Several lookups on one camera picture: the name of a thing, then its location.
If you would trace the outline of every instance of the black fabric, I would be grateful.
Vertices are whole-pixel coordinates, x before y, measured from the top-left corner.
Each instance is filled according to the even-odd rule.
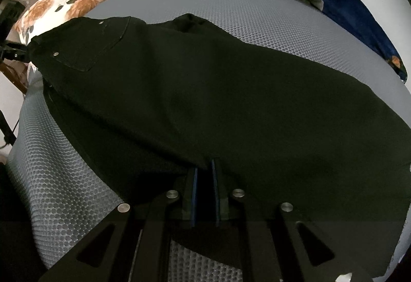
[[[72,19],[34,37],[29,56],[57,124],[124,199],[219,157],[266,217],[291,202],[385,273],[410,205],[411,132],[353,77],[191,14]]]
[[[38,281],[46,270],[29,216],[0,164],[0,281]]]

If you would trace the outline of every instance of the triangular cutout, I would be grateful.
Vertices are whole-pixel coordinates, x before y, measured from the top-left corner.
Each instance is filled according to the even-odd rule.
[[[334,259],[334,253],[303,223],[299,223],[297,229],[308,254],[308,258],[314,267]]]
[[[110,243],[115,226],[108,225],[93,241],[77,256],[77,260],[92,267],[100,267],[104,254]]]

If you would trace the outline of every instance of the gray textured mat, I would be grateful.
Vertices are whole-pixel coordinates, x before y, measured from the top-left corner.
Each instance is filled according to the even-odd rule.
[[[411,125],[411,96],[388,64],[326,16],[297,0],[108,0],[88,16],[135,16],[155,23],[187,12],[243,41],[296,54],[356,77]],[[41,80],[29,87],[8,171],[30,212],[36,245],[48,267],[120,202],[50,116]],[[409,235],[406,223],[392,267],[408,247]],[[171,249],[169,281],[241,281],[239,270],[174,242]]]

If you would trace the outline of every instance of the cable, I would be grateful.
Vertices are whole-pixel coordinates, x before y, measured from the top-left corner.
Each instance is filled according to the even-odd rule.
[[[16,130],[19,121],[20,121],[20,119],[17,120],[16,125],[13,128],[13,132]]]

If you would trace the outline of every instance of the metal rivet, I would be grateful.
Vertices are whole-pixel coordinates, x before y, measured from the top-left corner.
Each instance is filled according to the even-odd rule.
[[[245,195],[245,192],[242,189],[234,189],[233,190],[233,196],[234,197],[243,197],[244,195]]]
[[[284,202],[283,204],[281,204],[281,210],[283,210],[285,212],[293,211],[293,209],[294,209],[294,207],[291,203]]]
[[[176,190],[169,190],[169,191],[167,192],[166,196],[167,196],[169,199],[175,199],[176,197],[178,197],[178,191],[176,191]]]
[[[118,207],[117,210],[119,212],[127,212],[130,210],[130,204],[128,203],[121,203]]]

